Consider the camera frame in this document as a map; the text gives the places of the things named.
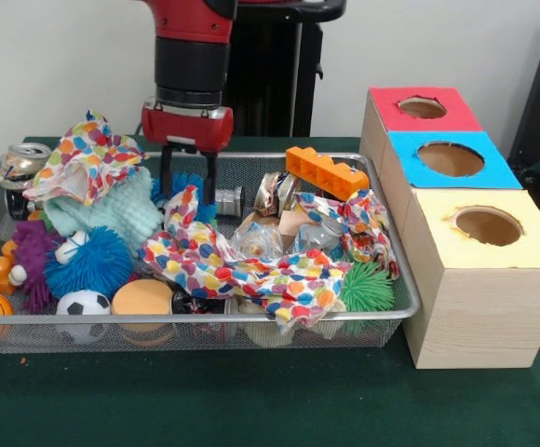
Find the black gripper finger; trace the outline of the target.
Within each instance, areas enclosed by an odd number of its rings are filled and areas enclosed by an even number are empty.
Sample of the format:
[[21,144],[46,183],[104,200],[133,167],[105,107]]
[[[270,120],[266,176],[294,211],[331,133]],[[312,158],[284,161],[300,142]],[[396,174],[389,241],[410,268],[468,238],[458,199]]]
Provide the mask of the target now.
[[169,144],[162,147],[160,165],[159,165],[159,180],[160,192],[168,196],[172,192],[173,174],[171,169],[173,155],[173,147]]
[[212,205],[215,202],[217,154],[205,152],[204,157],[207,162],[207,174],[203,182],[203,199],[205,205]]

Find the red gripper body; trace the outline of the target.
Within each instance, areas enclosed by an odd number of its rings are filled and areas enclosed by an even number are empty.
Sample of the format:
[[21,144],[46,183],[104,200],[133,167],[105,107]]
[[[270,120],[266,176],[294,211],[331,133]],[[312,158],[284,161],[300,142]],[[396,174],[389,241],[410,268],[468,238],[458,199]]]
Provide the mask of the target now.
[[202,153],[220,153],[234,129],[231,108],[213,110],[142,107],[142,129],[149,142],[182,144]]

